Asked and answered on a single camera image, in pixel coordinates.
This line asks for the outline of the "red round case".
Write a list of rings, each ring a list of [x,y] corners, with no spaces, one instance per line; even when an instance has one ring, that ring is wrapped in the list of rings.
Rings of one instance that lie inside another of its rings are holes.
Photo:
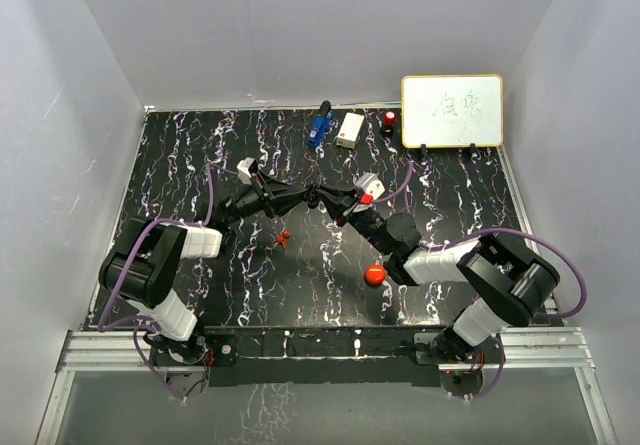
[[[366,284],[370,287],[378,287],[381,286],[386,280],[386,270],[382,265],[371,265],[369,266],[364,273],[364,280]]]

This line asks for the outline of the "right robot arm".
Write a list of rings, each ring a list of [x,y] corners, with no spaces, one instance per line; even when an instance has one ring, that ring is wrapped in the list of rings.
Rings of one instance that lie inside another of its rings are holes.
[[[479,237],[427,248],[414,217],[407,212],[383,218],[373,197],[358,189],[315,186],[311,203],[321,203],[339,225],[350,225],[383,257],[383,267],[399,285],[433,281],[467,283],[474,303],[417,349],[442,360],[466,362],[490,336],[531,324],[559,284],[557,270],[532,251],[515,230],[483,231]]]

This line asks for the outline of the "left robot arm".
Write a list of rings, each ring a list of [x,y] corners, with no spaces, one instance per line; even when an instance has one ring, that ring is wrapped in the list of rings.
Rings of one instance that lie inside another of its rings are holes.
[[[210,199],[200,221],[125,223],[99,272],[99,283],[109,292],[99,331],[134,321],[173,340],[171,350],[182,362],[194,364],[204,357],[207,341],[195,332],[198,319],[173,289],[180,262],[219,257],[233,224],[259,213],[281,217],[312,195],[310,186],[280,182],[261,171],[244,174],[242,182],[236,194],[219,202]]]

